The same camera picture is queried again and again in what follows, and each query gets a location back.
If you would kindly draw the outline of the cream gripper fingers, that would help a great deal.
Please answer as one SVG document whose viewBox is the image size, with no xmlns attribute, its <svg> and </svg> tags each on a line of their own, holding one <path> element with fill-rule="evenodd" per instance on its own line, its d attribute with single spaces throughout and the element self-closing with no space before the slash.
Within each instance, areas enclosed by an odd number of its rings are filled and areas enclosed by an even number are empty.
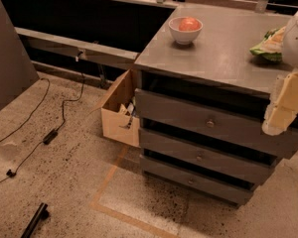
<svg viewBox="0 0 298 238">
<path fill-rule="evenodd" d="M 298 68 L 277 76 L 269 99 L 262 130 L 276 136 L 285 132 L 298 114 Z"/>
</svg>

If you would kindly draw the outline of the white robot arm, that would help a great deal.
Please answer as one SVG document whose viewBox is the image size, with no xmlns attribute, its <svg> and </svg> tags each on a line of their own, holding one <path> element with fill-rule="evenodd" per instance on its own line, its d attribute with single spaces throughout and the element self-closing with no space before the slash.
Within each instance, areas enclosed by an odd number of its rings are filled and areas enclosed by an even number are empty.
<svg viewBox="0 0 298 238">
<path fill-rule="evenodd" d="M 270 94 L 262 130 L 276 136 L 290 126 L 298 114 L 298 11 L 288 21 L 282 42 L 282 59 L 293 70 L 285 77 L 278 77 Z"/>
</svg>

